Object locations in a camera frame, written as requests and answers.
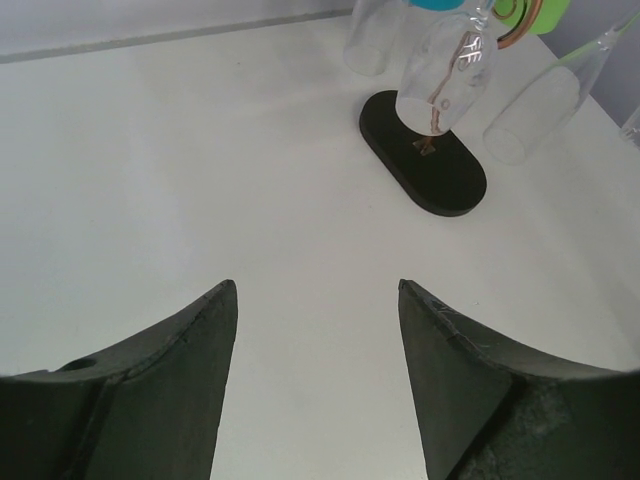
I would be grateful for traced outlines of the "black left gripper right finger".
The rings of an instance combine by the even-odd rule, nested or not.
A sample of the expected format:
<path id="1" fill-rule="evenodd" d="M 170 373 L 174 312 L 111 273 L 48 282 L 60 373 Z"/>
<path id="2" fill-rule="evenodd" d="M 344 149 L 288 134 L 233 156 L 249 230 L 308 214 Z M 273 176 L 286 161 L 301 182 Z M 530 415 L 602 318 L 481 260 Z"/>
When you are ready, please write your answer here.
<path id="1" fill-rule="evenodd" d="M 639 374 L 517 342 L 403 280 L 398 313 L 431 479 L 635 479 Z"/>

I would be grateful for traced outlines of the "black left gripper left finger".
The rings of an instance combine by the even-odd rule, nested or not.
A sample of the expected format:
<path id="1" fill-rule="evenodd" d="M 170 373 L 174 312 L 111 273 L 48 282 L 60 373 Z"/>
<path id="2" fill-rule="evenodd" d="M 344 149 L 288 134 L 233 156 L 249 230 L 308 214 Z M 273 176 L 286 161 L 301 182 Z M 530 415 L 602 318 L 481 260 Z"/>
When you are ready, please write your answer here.
<path id="1" fill-rule="evenodd" d="M 1 380 L 5 479 L 206 479 L 237 332 L 226 280 L 55 371 Z"/>

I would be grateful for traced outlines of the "metal wine glass rack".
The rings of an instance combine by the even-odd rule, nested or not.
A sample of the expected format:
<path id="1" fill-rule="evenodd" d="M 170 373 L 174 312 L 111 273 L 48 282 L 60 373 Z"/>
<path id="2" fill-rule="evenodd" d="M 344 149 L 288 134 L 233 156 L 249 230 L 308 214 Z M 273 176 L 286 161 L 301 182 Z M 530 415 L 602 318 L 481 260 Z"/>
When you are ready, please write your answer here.
<path id="1" fill-rule="evenodd" d="M 398 89 L 365 102 L 359 117 L 362 137 L 419 207 L 443 217 L 469 213 L 487 189 L 479 161 L 452 129 L 429 137 L 407 128 L 395 110 Z"/>

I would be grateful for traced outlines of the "clear flute glass front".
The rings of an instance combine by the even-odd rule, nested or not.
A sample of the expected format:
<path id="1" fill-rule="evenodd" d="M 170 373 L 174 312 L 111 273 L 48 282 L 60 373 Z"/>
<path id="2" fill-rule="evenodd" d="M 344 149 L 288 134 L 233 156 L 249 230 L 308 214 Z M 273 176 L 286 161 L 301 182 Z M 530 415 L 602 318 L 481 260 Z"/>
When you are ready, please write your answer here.
<path id="1" fill-rule="evenodd" d="M 520 164 L 563 128 L 590 95 L 620 38 L 638 19 L 635 6 L 607 31 L 556 60 L 523 87 L 483 134 L 493 157 L 508 165 Z"/>

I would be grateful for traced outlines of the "clear wine glass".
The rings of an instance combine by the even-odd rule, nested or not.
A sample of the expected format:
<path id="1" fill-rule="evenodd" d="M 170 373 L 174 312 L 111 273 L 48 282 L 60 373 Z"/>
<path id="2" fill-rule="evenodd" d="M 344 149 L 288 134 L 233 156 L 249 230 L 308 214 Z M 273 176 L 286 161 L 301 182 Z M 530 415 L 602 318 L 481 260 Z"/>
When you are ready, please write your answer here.
<path id="1" fill-rule="evenodd" d="M 490 27 L 494 3 L 479 1 L 428 27 L 411 53 L 398 89 L 401 122 L 424 136 L 452 129 L 484 93 L 498 55 Z"/>

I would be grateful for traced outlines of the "green plastic wine glass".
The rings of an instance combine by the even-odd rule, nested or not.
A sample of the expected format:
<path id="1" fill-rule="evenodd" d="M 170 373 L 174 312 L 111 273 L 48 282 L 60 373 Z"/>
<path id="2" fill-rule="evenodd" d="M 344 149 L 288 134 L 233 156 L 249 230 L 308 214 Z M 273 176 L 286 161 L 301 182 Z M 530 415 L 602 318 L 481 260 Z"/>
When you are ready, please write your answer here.
<path id="1" fill-rule="evenodd" d="M 530 33 L 542 35 L 553 31 L 570 3 L 570 0 L 544 0 Z M 494 4 L 494 13 L 497 15 L 497 19 L 509 28 L 516 26 L 523 11 L 523 0 L 497 0 Z"/>

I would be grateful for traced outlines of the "clear tall champagne flute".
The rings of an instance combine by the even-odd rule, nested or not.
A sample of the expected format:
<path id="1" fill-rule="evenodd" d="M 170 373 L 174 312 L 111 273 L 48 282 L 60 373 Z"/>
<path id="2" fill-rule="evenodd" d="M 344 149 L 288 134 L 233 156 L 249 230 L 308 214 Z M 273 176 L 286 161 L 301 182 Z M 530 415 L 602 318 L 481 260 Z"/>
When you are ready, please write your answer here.
<path id="1" fill-rule="evenodd" d="M 382 74 L 404 20 L 407 1 L 357 0 L 343 50 L 346 65 L 364 76 Z"/>

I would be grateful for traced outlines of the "blue plastic wine glass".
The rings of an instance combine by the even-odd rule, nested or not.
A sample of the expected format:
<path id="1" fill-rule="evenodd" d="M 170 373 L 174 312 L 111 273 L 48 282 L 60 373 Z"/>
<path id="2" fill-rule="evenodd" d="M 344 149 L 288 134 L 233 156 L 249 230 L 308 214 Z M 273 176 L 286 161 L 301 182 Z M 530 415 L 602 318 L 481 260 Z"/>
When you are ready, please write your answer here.
<path id="1" fill-rule="evenodd" d="M 410 0 L 412 6 L 436 12 L 446 12 L 458 9 L 464 0 Z"/>

